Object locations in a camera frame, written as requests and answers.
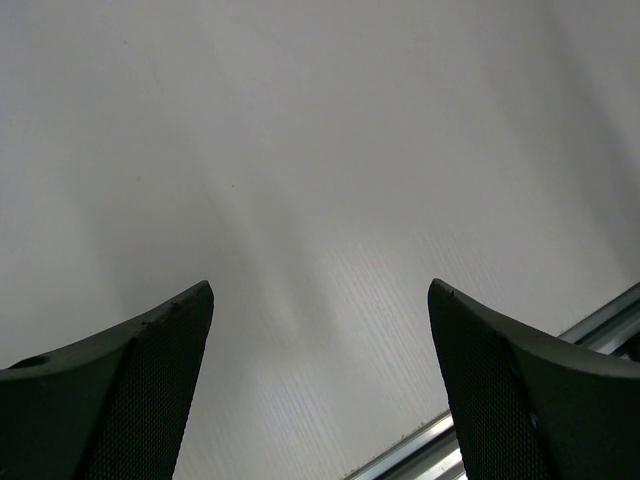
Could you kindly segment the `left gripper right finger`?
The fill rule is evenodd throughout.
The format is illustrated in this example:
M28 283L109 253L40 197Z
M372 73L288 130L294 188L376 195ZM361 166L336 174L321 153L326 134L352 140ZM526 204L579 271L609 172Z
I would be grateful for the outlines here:
M638 363L553 337L439 279L427 304L468 478L638 478Z

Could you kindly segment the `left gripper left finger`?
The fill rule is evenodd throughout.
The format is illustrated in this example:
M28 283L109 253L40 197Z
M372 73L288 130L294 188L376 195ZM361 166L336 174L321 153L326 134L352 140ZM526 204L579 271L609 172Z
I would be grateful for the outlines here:
M170 479L214 311L206 281L1 372L4 479Z

